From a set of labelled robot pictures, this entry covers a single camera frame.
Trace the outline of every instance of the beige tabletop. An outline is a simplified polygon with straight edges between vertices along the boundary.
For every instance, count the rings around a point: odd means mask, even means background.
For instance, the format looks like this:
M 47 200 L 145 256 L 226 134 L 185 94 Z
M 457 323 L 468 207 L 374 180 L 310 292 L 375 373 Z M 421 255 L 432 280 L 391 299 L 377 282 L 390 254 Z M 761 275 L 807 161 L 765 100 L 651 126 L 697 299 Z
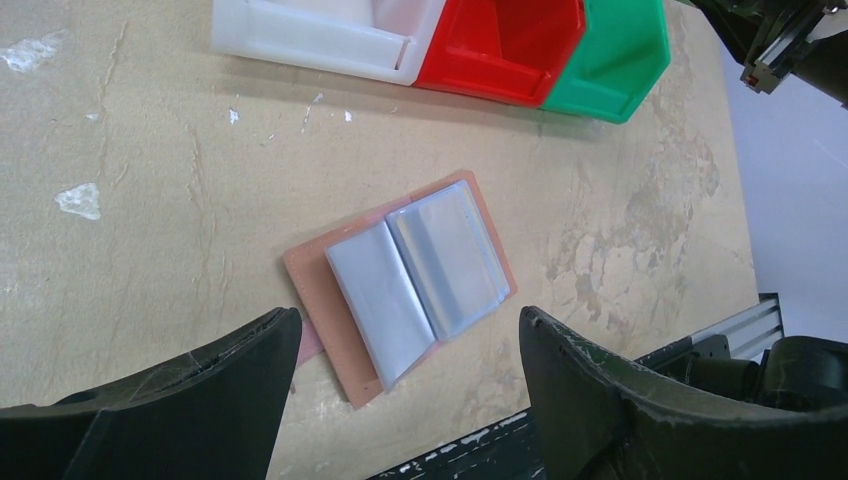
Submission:
M 269 478 L 362 478 L 526 408 L 523 305 L 635 357 L 757 301 L 719 44 L 689 7 L 666 5 L 673 64 L 624 126 L 218 55 L 208 0 L 0 8 L 0 46 L 45 47 L 0 63 L 0 406 L 299 306 L 286 248 L 461 168 L 518 294 L 360 410 L 324 355 L 300 367 Z

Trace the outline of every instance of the white floor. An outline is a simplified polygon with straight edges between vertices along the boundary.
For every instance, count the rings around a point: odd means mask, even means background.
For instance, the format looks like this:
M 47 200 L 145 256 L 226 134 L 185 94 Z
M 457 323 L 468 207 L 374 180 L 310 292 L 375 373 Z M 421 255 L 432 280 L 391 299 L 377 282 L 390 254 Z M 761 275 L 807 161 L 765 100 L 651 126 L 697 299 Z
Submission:
M 786 335 L 848 342 L 848 110 L 795 77 L 757 95 L 724 66 L 757 286 Z

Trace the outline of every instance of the plastic bin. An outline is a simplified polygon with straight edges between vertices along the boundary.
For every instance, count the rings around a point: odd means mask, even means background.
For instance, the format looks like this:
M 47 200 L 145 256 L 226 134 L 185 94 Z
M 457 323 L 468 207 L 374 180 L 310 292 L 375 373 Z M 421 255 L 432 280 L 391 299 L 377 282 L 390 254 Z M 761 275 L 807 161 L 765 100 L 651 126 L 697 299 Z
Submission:
M 661 0 L 586 0 L 588 28 L 542 106 L 624 123 L 671 61 Z
M 537 108 L 584 30 L 583 0 L 448 0 L 415 86 Z
M 216 50 L 411 85 L 445 0 L 215 0 Z

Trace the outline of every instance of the white bin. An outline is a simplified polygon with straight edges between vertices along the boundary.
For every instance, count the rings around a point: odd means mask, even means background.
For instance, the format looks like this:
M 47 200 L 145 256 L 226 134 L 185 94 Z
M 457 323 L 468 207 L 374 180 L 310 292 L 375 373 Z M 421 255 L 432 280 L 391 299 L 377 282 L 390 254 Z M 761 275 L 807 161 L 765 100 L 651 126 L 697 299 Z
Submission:
M 215 50 L 411 85 L 445 0 L 215 0 Z

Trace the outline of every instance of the green bin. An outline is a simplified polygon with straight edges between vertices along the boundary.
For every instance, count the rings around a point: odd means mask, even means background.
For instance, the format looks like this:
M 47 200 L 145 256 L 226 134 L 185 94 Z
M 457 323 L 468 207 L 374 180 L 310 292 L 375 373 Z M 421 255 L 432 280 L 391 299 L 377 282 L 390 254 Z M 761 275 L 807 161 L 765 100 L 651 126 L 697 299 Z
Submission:
M 626 122 L 671 61 L 662 0 L 585 0 L 586 33 L 543 110 Z

